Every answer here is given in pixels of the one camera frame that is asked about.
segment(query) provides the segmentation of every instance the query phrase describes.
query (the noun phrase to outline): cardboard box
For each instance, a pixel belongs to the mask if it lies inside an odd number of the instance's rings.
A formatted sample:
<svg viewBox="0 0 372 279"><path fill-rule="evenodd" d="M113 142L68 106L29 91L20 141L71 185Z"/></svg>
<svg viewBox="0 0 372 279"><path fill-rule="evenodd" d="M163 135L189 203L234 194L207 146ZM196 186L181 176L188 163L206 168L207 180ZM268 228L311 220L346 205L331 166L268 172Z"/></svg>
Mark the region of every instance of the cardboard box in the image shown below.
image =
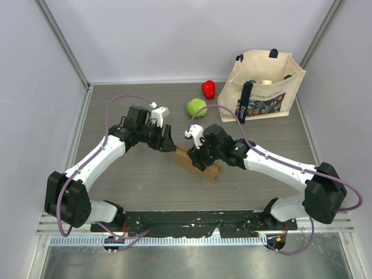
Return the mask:
<svg viewBox="0 0 372 279"><path fill-rule="evenodd" d="M216 182L222 167L219 164L214 163L213 165L207 167L204 171L200 171L197 167L192 165L190 157L187 155L187 150L177 146L177 150L173 156L174 162L184 169L191 171L192 173L198 174L201 177L208 179L209 181Z"/></svg>

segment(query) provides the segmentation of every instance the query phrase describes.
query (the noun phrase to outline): tote bag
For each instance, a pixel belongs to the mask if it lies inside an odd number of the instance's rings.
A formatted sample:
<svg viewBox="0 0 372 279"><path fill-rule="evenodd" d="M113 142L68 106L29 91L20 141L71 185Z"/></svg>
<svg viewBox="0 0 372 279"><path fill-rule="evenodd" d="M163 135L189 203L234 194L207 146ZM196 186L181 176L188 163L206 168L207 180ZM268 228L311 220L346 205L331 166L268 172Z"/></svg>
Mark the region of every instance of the tote bag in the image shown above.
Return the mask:
<svg viewBox="0 0 372 279"><path fill-rule="evenodd" d="M235 112L240 123L288 116L305 73L290 53L247 51L237 56L217 102ZM235 121L228 111L219 111L222 122Z"/></svg>

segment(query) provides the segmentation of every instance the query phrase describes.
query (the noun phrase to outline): white wall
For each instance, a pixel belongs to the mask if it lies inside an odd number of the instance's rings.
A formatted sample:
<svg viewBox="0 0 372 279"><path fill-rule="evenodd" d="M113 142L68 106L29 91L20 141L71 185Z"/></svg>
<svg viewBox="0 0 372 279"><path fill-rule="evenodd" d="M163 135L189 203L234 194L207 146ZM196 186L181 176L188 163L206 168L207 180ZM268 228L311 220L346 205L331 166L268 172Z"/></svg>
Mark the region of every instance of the white wall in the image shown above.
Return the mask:
<svg viewBox="0 0 372 279"><path fill-rule="evenodd" d="M46 0L93 83L226 79L235 57L300 62L332 0Z"/></svg>
<svg viewBox="0 0 372 279"><path fill-rule="evenodd" d="M34 1L1 1L0 272L25 278L47 177L63 170L83 85Z"/></svg>
<svg viewBox="0 0 372 279"><path fill-rule="evenodd" d="M346 1L312 57L299 90L322 160L360 189L363 206L352 212L367 263L372 265L372 2ZM356 198L348 191L346 205Z"/></svg>

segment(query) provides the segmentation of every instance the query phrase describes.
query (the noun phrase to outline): black bag handle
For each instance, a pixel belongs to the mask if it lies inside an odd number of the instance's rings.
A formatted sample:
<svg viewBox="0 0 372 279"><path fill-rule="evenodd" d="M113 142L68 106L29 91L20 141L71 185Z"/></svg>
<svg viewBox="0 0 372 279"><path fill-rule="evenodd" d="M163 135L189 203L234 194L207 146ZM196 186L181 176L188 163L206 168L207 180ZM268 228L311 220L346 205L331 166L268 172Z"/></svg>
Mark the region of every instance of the black bag handle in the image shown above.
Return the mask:
<svg viewBox="0 0 372 279"><path fill-rule="evenodd" d="M251 92L253 88L253 83L247 81L243 85L242 95L240 96L238 119L241 124L245 123L246 111L248 110L249 98L251 97Z"/></svg>
<svg viewBox="0 0 372 279"><path fill-rule="evenodd" d="M270 58L278 58L279 51L276 48L270 50L269 57Z"/></svg>

